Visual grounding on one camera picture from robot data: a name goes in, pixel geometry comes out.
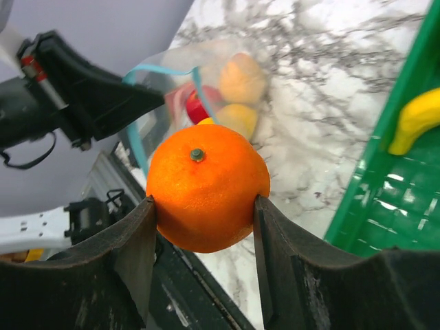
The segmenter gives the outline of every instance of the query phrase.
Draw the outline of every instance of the plastic bag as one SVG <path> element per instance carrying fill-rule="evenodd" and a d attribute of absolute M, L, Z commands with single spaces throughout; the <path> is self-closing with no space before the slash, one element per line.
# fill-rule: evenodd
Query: plastic bag
<path fill-rule="evenodd" d="M 126 75 L 124 82 L 144 83 L 165 99 L 163 107 L 129 127 L 131 147 L 145 175 L 150 149 L 158 146 L 157 138 L 148 136 L 152 127 L 161 127 L 162 140 L 194 124 L 220 124 L 252 138 L 268 87 L 261 66 L 265 55 L 257 49 L 237 38 L 207 41 L 156 54 Z M 142 142 L 153 138 L 145 150 Z"/>

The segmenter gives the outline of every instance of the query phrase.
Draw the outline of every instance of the orange fruit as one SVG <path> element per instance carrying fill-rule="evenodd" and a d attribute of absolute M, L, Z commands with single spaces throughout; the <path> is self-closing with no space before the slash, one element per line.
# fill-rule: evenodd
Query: orange fruit
<path fill-rule="evenodd" d="M 202 253 L 249 235 L 254 201 L 269 191 L 263 158 L 221 125 L 196 125 L 170 136 L 153 155 L 146 185 L 159 232 L 182 249 Z"/>

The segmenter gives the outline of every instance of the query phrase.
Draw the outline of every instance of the red fruit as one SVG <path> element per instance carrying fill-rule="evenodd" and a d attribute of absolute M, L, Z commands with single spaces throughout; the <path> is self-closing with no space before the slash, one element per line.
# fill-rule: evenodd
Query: red fruit
<path fill-rule="evenodd" d="M 202 86 L 204 96 L 213 108 L 219 108 L 216 103 L 222 102 L 223 99 L 218 89 L 210 86 Z M 185 103 L 186 113 L 194 125 L 199 124 L 203 119 L 209 117 L 205 110 L 204 104 L 197 94 L 197 90 L 192 91 Z"/>

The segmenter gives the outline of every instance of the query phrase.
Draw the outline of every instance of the marble countertop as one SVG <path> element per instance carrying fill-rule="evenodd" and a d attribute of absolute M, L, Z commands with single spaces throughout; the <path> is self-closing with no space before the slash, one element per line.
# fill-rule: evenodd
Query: marble countertop
<path fill-rule="evenodd" d="M 430 0 L 195 0 L 171 47 L 242 36 L 269 53 L 269 99 L 252 140 L 272 202 L 323 237 Z M 252 235 L 198 254 L 263 329 Z"/>

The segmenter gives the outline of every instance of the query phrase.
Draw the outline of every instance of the green tray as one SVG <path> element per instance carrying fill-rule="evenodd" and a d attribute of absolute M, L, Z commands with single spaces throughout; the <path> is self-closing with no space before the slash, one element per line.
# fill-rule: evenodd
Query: green tray
<path fill-rule="evenodd" d="M 434 0 L 324 239 L 370 256 L 440 249 L 440 128 L 410 152 L 387 153 L 403 106 L 440 87 L 440 0 Z"/>

